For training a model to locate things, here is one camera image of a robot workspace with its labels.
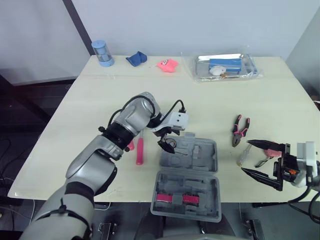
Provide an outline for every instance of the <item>white wall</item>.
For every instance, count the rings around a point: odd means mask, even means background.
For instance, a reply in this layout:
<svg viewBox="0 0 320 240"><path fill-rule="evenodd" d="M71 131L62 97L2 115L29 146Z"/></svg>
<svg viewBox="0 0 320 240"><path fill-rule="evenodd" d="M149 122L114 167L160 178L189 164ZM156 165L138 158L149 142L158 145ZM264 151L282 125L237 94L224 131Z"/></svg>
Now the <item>white wall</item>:
<svg viewBox="0 0 320 240"><path fill-rule="evenodd" d="M0 0L0 74L12 84L77 76L88 59L62 0Z"/></svg>
<svg viewBox="0 0 320 240"><path fill-rule="evenodd" d="M92 40L113 54L178 56L250 45L288 57L319 0L73 0Z"/></svg>
<svg viewBox="0 0 320 240"><path fill-rule="evenodd" d="M320 8L286 63L309 94L320 94Z"/></svg>

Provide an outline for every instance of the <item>red handled pliers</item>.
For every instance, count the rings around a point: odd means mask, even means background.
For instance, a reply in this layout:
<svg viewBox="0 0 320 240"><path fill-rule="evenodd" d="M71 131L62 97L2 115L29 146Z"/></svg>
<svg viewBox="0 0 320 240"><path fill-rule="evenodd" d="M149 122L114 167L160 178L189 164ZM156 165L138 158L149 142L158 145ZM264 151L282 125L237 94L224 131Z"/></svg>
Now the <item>red handled pliers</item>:
<svg viewBox="0 0 320 240"><path fill-rule="evenodd" d="M245 137L247 134L247 131L249 129L250 125L250 118L247 118L245 120L245 126L242 130L239 130L239 120L241 119L242 115L238 115L238 117L235 120L234 127L233 127L233 138L232 138L232 147L236 147L239 143L242 137Z"/></svg>

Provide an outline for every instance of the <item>clear plastic bag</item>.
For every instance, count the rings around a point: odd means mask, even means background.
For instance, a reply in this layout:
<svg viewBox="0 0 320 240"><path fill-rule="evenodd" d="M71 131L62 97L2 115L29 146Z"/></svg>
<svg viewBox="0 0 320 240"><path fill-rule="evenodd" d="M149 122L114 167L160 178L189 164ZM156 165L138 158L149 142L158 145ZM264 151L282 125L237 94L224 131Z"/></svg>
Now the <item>clear plastic bag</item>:
<svg viewBox="0 0 320 240"><path fill-rule="evenodd" d="M249 80L262 76L252 56L248 53L202 54L184 56L183 66L196 82L221 82Z"/></svg>

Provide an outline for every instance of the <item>gray plastic tool case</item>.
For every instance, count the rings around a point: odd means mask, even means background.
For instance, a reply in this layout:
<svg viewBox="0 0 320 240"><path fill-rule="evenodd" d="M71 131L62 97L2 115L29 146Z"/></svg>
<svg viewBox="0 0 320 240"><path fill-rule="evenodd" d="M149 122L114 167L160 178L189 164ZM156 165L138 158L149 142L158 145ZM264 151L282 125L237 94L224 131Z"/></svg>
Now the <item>gray plastic tool case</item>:
<svg viewBox="0 0 320 240"><path fill-rule="evenodd" d="M175 154L162 151L150 210L154 215L218 223L221 220L217 144L210 139L170 137L176 142ZM157 194L171 202L157 200ZM184 202L184 196L198 197L198 203Z"/></svg>

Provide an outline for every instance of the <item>table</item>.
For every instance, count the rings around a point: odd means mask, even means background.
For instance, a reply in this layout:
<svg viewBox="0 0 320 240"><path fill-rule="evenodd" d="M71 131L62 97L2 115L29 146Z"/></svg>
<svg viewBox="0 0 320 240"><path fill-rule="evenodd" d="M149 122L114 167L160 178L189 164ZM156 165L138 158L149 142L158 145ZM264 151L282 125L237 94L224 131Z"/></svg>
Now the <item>table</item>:
<svg viewBox="0 0 320 240"><path fill-rule="evenodd" d="M106 126L112 113L131 97L148 91L166 113L182 99L189 114L187 131L198 138L217 142L221 202L286 202L305 188L285 182L283 191L259 183L246 175L236 159L247 147L246 140L262 139L290 143L296 154L298 142L320 144L320 115L312 100L280 57L256 57L263 77L245 81L194 82L180 57L174 73L162 72L156 63L167 56L150 56L132 67L125 56L114 56L112 67L101 67L91 56L64 97L16 177L8 196L46 200L65 181L66 170L81 150ZM250 117L249 131L240 144L231 146L235 117ZM136 150L116 162L118 173L108 190L96 202L150 202L155 177L160 170L158 138L144 133L144 164L136 165ZM245 168L264 159L261 149L252 147ZM273 161L260 171L272 175ZM309 201L314 191L305 198Z"/></svg>

